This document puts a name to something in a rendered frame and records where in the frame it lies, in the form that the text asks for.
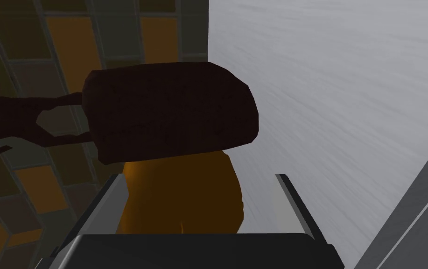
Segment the orange rounded object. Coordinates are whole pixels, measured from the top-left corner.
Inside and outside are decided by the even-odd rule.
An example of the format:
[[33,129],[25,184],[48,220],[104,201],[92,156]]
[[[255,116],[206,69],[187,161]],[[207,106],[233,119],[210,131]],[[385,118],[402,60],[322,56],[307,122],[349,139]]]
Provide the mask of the orange rounded object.
[[223,151],[127,162],[126,234],[235,234],[244,219],[239,180]]

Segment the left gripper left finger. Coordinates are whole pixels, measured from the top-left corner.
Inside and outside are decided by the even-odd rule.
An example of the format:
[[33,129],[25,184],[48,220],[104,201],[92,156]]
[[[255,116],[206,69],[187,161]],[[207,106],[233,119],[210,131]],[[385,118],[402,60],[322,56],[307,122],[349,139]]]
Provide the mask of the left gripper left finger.
[[128,196],[125,175],[112,174],[51,257],[56,257],[79,235],[114,234]]

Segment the grey flat panel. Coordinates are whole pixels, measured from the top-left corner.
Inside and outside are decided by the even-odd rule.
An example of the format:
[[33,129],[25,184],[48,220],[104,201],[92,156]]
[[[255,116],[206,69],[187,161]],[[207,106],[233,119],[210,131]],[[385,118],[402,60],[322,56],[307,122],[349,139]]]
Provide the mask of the grey flat panel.
[[428,161],[354,269],[428,269]]

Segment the dark brown bread loaf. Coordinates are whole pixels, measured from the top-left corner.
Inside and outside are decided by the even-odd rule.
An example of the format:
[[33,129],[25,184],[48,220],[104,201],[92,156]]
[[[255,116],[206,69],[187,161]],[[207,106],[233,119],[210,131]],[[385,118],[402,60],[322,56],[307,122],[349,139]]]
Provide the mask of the dark brown bread loaf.
[[93,70],[82,94],[103,164],[227,150],[259,133],[248,85],[211,62]]

